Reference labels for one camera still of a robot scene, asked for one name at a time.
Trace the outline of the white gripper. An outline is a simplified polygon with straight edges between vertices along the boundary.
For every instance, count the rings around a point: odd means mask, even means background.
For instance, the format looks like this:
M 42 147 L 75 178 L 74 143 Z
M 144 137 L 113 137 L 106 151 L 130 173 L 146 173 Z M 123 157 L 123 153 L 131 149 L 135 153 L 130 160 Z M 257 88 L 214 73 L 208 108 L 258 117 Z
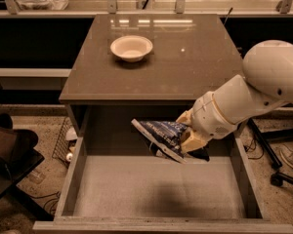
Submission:
M 181 137 L 183 153 L 204 147 L 209 139 L 222 139 L 237 129 L 221 113 L 214 100 L 214 93 L 207 92 L 198 98 L 192 110 L 184 111 L 176 120 L 188 127 Z

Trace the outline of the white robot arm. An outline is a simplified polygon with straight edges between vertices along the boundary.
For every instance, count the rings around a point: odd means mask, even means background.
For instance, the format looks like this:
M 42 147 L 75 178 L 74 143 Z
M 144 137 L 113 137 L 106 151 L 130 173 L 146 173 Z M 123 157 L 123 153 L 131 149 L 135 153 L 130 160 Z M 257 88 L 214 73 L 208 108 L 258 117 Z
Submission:
M 255 45 L 244 56 L 242 70 L 178 118 L 188 126 L 181 138 L 184 153 L 226 137 L 254 116 L 293 103 L 293 44 L 268 40 Z

